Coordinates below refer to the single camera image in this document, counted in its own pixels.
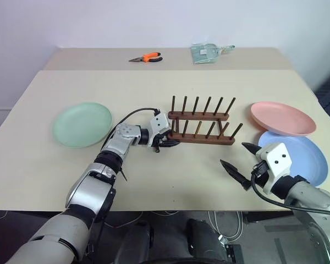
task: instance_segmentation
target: wooden peg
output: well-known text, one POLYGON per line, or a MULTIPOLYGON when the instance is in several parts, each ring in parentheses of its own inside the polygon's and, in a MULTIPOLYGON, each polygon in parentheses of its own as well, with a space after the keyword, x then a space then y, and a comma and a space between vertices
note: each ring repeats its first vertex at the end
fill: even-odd
POLYGON ((227 108, 227 110, 226 110, 226 112, 224 114, 224 116, 226 116, 228 114, 228 112, 230 111, 231 106, 233 105, 233 103, 234 103, 235 100, 236 100, 236 97, 233 97, 231 103, 229 104, 229 107, 227 108))
POLYGON ((171 114, 174 113, 174 107, 175 107, 175 96, 172 97, 171 114))
POLYGON ((194 138, 198 135, 198 132, 199 132, 199 129, 200 129, 201 124, 202 124, 202 121, 199 121, 198 122, 197 129, 196 129, 196 133, 193 135, 194 138))
POLYGON ((174 126, 175 126, 175 119, 172 119, 171 136, 174 135, 174 126))
POLYGON ((226 122, 224 128, 221 129, 220 134, 218 135, 218 139, 220 139, 224 135, 224 132, 225 132, 226 128, 229 126, 229 124, 230 124, 229 122, 226 122))
POLYGON ((219 125, 219 134, 222 130, 222 124, 221 124, 221 119, 218 119, 218 125, 219 125))
POLYGON ((230 137, 230 140, 233 140, 233 138, 236 136, 238 130, 240 130, 240 128, 241 128, 242 126, 243 126, 242 123, 240 123, 240 124, 238 125, 238 127, 236 128, 236 130, 234 131, 234 133, 232 133, 232 136, 230 137))
POLYGON ((182 112, 181 112, 181 114, 183 114, 185 112, 186 102, 187 102, 187 96, 185 96, 185 99, 183 100, 183 106, 182 106, 182 112))
POLYGON ((208 131, 207 135, 205 136, 206 139, 209 138, 210 133, 211 133, 211 130, 213 130, 214 126, 215 126, 215 121, 213 123, 211 123, 211 126, 209 128, 209 131, 208 131))
POLYGON ((176 118, 176 132, 180 133, 180 121, 178 118, 176 118))
POLYGON ((214 111, 214 116, 216 116, 216 113, 217 113, 218 110, 219 110, 219 107, 220 107, 220 105, 221 105, 222 100, 223 100, 223 97, 220 97, 219 103, 218 103, 218 105, 216 106, 216 109, 215 109, 215 111, 214 111))
POLYGON ((199 100, 199 96, 197 96, 197 98, 196 98, 196 102, 194 103, 194 107, 193 107, 192 115, 194 115, 194 113, 196 112, 196 108, 197 108, 198 100, 199 100))
POLYGON ((183 132, 182 132, 182 137, 184 137, 186 134, 187 126, 188 126, 188 120, 186 120, 185 128, 183 129, 183 132))
POLYGON ((204 116, 205 113, 207 112, 207 109, 208 109, 208 106, 209 106, 210 100, 211 100, 211 96, 209 96, 208 101, 207 101, 207 104, 205 105, 204 112, 203 112, 203 116, 204 116))

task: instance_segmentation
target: silver robot arm segment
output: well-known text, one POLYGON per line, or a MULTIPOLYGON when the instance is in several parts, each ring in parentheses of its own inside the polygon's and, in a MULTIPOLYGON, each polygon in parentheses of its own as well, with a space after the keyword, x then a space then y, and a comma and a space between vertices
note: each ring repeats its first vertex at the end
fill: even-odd
POLYGON ((68 264, 82 260, 92 225, 104 219, 110 210, 116 194, 116 175, 129 147, 152 146, 155 136, 168 128, 162 113, 152 118, 146 129, 117 125, 94 162, 70 189, 66 210, 49 219, 7 264, 68 264))
MULTIPOLYGON (((252 171, 255 184, 263 188, 264 193, 272 193, 285 202, 278 204, 267 197, 264 200, 270 200, 269 202, 280 206, 292 206, 293 214, 306 227, 314 243, 319 257, 317 263, 330 263, 330 193, 312 186, 299 175, 289 175, 292 161, 285 144, 273 143, 264 147, 250 143, 243 145, 259 161, 252 171)), ((221 161, 221 164, 245 190, 252 187, 252 182, 240 174, 233 165, 226 161, 221 161)))

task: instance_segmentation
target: black cable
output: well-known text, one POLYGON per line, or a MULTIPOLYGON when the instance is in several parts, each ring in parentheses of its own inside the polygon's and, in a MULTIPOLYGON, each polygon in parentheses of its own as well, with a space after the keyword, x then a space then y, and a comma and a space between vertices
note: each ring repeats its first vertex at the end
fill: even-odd
POLYGON ((330 215, 330 211, 327 211, 327 210, 319 210, 319 209, 314 209, 314 208, 306 208, 306 207, 296 207, 296 206, 291 206, 291 205, 285 205, 283 203, 280 203, 280 202, 277 202, 277 201, 274 201, 274 200, 271 200, 267 197, 265 197, 264 195, 262 195, 257 187, 256 187, 256 183, 255 183, 255 178, 257 177, 256 173, 253 171, 252 172, 252 177, 251 177, 251 185, 252 185, 252 188, 254 190, 254 192, 261 198, 263 199, 264 201, 267 201, 273 205, 277 205, 277 206, 280 206, 280 207, 284 207, 284 208, 287 208, 287 209, 291 209, 291 210, 297 210, 297 211, 303 211, 303 212, 310 212, 310 213, 324 213, 326 215, 330 215))
MULTIPOLYGON (((154 111, 154 116, 156 116, 157 114, 160 114, 160 110, 158 110, 156 108, 151 108, 151 107, 139 108, 139 109, 137 109, 135 111, 132 111, 128 115, 126 115, 119 123, 117 123, 117 125, 119 125, 122 122, 124 122, 127 118, 129 118, 130 116, 132 116, 134 113, 137 113, 137 112, 140 112, 140 111, 144 111, 144 110, 152 110, 152 111, 154 111)), ((106 142, 108 142, 108 140, 110 139, 111 135, 114 133, 115 128, 117 127, 117 125, 112 128, 112 130, 110 131, 110 133, 106 137, 106 139, 105 139, 105 141, 104 141, 104 143, 103 143, 103 145, 102 145, 101 148, 103 148, 105 146, 106 142)))
POLYGON ((98 238, 97 238, 97 241, 95 243, 95 251, 94 251, 94 257, 93 257, 93 264, 95 264, 95 259, 97 258, 97 254, 98 254, 98 249, 99 249, 99 243, 100 243, 100 239, 101 239, 101 234, 103 233, 103 230, 104 230, 104 220, 102 220, 101 222, 101 226, 100 226, 100 229, 99 229, 99 233, 98 233, 98 238))

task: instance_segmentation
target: table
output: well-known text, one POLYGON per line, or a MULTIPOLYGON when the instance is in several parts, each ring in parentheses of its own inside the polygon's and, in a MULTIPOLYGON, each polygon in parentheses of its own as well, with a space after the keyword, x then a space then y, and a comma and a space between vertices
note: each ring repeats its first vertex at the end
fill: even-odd
MULTIPOLYGON (((224 159, 243 175, 250 175, 256 160, 240 142, 257 143, 264 132, 249 113, 250 105, 257 101, 287 103, 314 119, 317 130, 308 138, 320 147, 328 161, 329 176, 321 187, 330 192, 330 117, 292 69, 46 69, 35 76, 0 127, 0 210, 64 210, 68 190, 101 147, 99 143, 68 149, 54 141, 53 121, 66 107, 88 101, 101 103, 111 110, 115 124, 140 107, 167 112, 173 95, 178 99, 176 109, 181 108, 185 95, 188 109, 193 107, 196 96, 200 97, 198 109, 203 109, 207 97, 212 96, 210 110, 220 96, 224 97, 223 109, 236 97, 227 129, 230 134, 239 123, 244 124, 235 137, 236 143, 180 144, 161 149, 160 153, 145 146, 132 147, 123 167, 128 182, 118 175, 112 210, 280 209, 260 200, 254 192, 244 191, 219 162, 224 159)), ((128 122, 145 125, 151 116, 139 113, 128 122)), ((201 132, 205 133, 209 125, 210 122, 203 123, 201 132)), ((195 126, 190 123, 188 132, 195 126)))
POLYGON ((290 61, 276 48, 235 48, 216 63, 193 64, 189 48, 64 48, 44 70, 288 70, 290 61), (143 54, 160 52, 161 63, 130 63, 143 54))

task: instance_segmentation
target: floor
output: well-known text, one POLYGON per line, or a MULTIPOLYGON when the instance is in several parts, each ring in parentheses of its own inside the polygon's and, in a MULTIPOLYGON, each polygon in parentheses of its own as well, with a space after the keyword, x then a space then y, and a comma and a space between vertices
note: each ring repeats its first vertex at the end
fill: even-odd
MULTIPOLYGON (((118 226, 140 215, 140 212, 111 212, 106 219, 110 225, 118 226)), ((5 263, 47 218, 19 212, 0 211, 0 264, 5 263)), ((183 211, 173 216, 158 216, 144 212, 140 219, 147 220, 154 227, 154 245, 149 259, 161 259, 169 256, 190 257, 184 234, 188 218, 208 221, 207 212, 183 211)), ((235 212, 217 212, 219 229, 226 235, 235 233, 237 215, 235 212)), ((93 227, 91 241, 95 242, 100 224, 93 227)), ((126 235, 129 225, 122 228, 104 228, 100 249, 96 256, 97 264, 111 263, 126 235)), ((293 216, 244 224, 240 244, 245 264, 313 264, 314 247, 309 236, 293 216)), ((87 258, 83 263, 90 264, 87 258)))

